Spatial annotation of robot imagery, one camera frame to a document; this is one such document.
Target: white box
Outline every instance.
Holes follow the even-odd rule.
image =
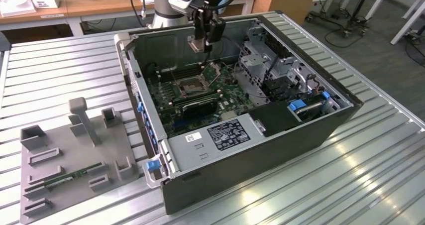
[[[7,5],[3,3],[0,4],[1,17],[10,17],[10,16],[26,14],[26,13],[33,13],[33,12],[34,12],[34,8],[33,8],[30,0],[26,0],[25,3],[15,6]]]
[[[321,7],[325,6],[326,0],[313,0],[310,11],[319,13]]]
[[[57,8],[59,0],[31,0],[35,8]]]

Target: aluminum workbench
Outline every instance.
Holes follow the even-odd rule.
[[[313,151],[167,216],[145,178],[33,224],[425,224],[423,122],[283,15],[263,15],[363,107]],[[0,76],[0,224],[18,223],[18,129],[67,124],[66,101],[90,117],[122,113],[138,166],[146,159],[113,33],[14,44]]]

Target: wooden desk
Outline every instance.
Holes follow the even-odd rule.
[[[1,17],[0,15],[0,31],[17,28],[62,24],[66,23],[66,17],[66,0],[59,0],[58,8],[35,8],[34,13],[27,13],[10,17]]]
[[[251,12],[253,1],[254,0],[234,0],[231,5],[241,4],[241,14],[249,14]],[[133,3],[137,14],[139,14],[141,2],[139,0],[133,0]],[[153,3],[147,3],[146,14],[153,13],[154,5]],[[42,18],[43,20],[39,20],[41,15],[50,14],[63,15],[57,16],[54,19]],[[0,31],[66,23],[70,27],[71,34],[81,36],[83,35],[79,25],[81,22],[133,15],[134,12],[129,0],[61,0],[59,8],[37,9],[35,13],[0,18]]]
[[[141,10],[141,1],[133,0],[135,10]],[[66,0],[69,17],[131,11],[130,0]]]
[[[313,0],[255,0],[253,12],[281,10],[299,25],[311,8]]]

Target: barcode sticker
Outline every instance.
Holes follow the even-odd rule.
[[[49,17],[63,17],[63,14],[50,14],[50,15],[41,15],[41,18],[49,18]]]
[[[186,141],[187,142],[191,142],[191,141],[194,141],[194,140],[197,140],[199,138],[201,138],[201,133],[198,133],[198,132],[195,132],[194,134],[186,135]]]

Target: blue latch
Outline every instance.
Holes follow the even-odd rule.
[[[305,106],[306,106],[306,104],[303,103],[303,101],[302,101],[301,99],[298,99],[298,100],[290,102],[290,104],[289,104],[289,107],[290,107],[290,109],[291,109],[293,111],[295,111],[297,109],[299,109],[299,108],[302,108],[302,107],[305,107]]]
[[[329,99],[329,98],[330,98],[330,95],[329,95],[327,92],[322,92],[321,94],[323,95],[325,99]]]
[[[142,112],[142,111],[143,111],[143,104],[142,104],[141,102],[138,102],[137,111],[138,111],[138,112]]]
[[[147,165],[147,171],[151,172],[161,167],[161,162],[159,160],[147,161],[146,165]]]

